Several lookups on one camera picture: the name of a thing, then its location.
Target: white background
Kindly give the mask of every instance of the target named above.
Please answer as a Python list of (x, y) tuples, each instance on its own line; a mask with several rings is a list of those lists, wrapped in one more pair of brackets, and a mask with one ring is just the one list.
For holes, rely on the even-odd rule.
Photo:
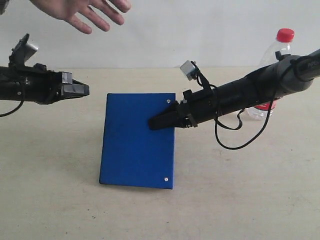
[(0, 17), (0, 64), (29, 33), (39, 46), (28, 62), (50, 68), (173, 68), (185, 60), (201, 67), (255, 66), (279, 28), (292, 28), (292, 47), (304, 55), (320, 48), (318, 0), (133, 0), (123, 26), (85, 35), (11, 0)]

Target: blue board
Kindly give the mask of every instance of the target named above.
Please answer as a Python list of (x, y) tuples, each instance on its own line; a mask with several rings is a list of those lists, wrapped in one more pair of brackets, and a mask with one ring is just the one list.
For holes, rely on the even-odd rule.
[(174, 93), (107, 95), (100, 184), (173, 189), (175, 129), (150, 130), (148, 119)]

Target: plastic bottle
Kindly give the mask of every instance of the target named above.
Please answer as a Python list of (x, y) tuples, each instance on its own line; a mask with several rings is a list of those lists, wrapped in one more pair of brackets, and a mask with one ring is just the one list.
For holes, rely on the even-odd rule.
[[(276, 40), (265, 51), (260, 61), (259, 68), (276, 63), (278, 61), (276, 58), (277, 51), (280, 51), (282, 55), (291, 54), (291, 43), (294, 39), (294, 36), (295, 32), (292, 29), (281, 28), (276, 35)], [(276, 104), (277, 101), (274, 100), (271, 107), (270, 117), (274, 113)], [(246, 112), (253, 119), (265, 120), (268, 114), (269, 106), (270, 103), (253, 106), (247, 108)]]

